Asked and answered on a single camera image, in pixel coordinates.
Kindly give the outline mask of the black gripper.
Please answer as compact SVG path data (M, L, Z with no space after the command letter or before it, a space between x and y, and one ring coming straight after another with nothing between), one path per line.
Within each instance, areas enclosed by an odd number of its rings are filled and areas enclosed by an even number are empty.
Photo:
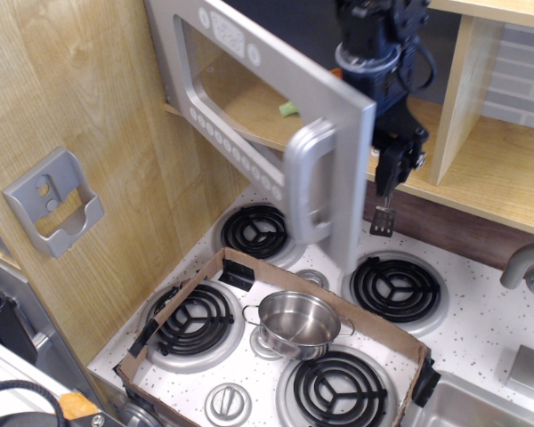
M408 106L407 83L396 68L342 70L342 79L376 102L372 145L379 151L376 194L389 197L412 170L425 162L423 146L429 133Z

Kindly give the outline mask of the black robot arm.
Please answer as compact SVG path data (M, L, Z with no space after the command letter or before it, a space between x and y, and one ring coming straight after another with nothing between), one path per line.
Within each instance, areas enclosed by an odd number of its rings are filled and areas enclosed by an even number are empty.
M376 103L372 146L379 151L376 193L389 197L425 161L428 131L410 112L412 93L437 76L433 55L417 31L428 21L427 1L337 1L342 79Z

